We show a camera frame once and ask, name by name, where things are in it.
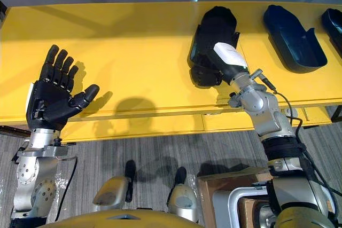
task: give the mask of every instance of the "white label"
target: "white label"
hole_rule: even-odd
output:
[[[229,44],[218,42],[214,46],[214,51],[226,64],[247,67],[245,58]]]
[[[32,89],[33,89],[33,83],[30,83],[30,87],[28,89],[28,93],[27,93],[27,97],[26,97],[25,113],[27,112],[28,102],[30,101],[30,98],[31,98]]]

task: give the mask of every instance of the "metal bracket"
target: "metal bracket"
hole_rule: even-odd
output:
[[[331,117],[332,123],[342,121],[342,116],[340,116],[341,111],[342,111],[342,105],[337,106],[336,111],[333,113],[333,115]]]
[[[67,146],[51,146],[46,145],[42,149],[34,149],[18,152],[18,157],[58,157],[68,154]]]

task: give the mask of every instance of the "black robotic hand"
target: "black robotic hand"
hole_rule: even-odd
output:
[[[28,127],[60,131],[69,117],[81,112],[95,98],[98,85],[91,85],[84,92],[71,96],[77,66],[70,66],[74,59],[67,57],[68,52],[53,45],[46,57],[42,71],[34,83],[29,99],[26,120]]]

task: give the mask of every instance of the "metal joint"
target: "metal joint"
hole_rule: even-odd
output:
[[[68,154],[67,146],[51,146],[45,145],[44,148],[28,149],[27,151],[18,152],[18,157],[59,157]]]

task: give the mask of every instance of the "robotic hand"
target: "robotic hand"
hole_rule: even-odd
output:
[[[208,15],[219,9],[225,7],[215,7],[204,15],[199,26],[201,30],[196,31],[193,43],[196,51],[192,49],[195,56],[191,59],[201,57],[209,60],[210,65],[220,71],[219,77],[235,91],[230,94],[230,106],[242,107],[251,117],[265,149],[270,173],[274,176],[267,182],[266,189],[271,209],[277,216],[275,227],[334,227],[336,216],[329,213],[327,206],[327,199],[334,199],[334,196],[323,191],[325,188],[315,175],[316,168],[304,144],[293,132],[287,117],[279,110],[274,95],[278,93],[276,88],[262,74],[262,70],[258,69],[250,74],[246,61],[236,51],[236,20],[231,17],[230,11],[221,12],[228,13],[225,15],[230,19],[220,17],[222,15],[219,13],[215,16]],[[217,28],[230,29],[227,33],[222,33],[219,29],[203,29],[213,28],[213,24]],[[203,81],[207,82],[207,78],[212,75],[208,72],[197,73],[196,62],[194,63],[191,68],[192,78],[198,85],[203,85]],[[257,77],[274,94],[266,92],[266,86],[255,81]],[[334,212],[337,212],[336,208],[337,206],[333,206]],[[231,227],[238,226],[238,220],[231,220]]]
[[[74,65],[69,70],[74,59],[70,56],[66,58],[68,52],[64,49],[59,52],[55,62],[58,51],[56,45],[50,48],[39,80],[32,88],[26,112],[30,130],[62,130],[68,118],[86,108],[99,91],[99,86],[91,85],[84,92],[71,97],[78,67]]]
[[[18,187],[11,227],[45,224],[56,195],[56,157],[67,155],[67,146],[60,143],[60,131],[68,118],[86,108],[99,91],[99,86],[93,84],[72,97],[78,68],[74,65],[69,69],[73,58],[67,57],[64,49],[57,55],[58,51],[56,45],[50,48],[39,79],[30,87],[26,120],[32,133],[28,147],[18,152]]]

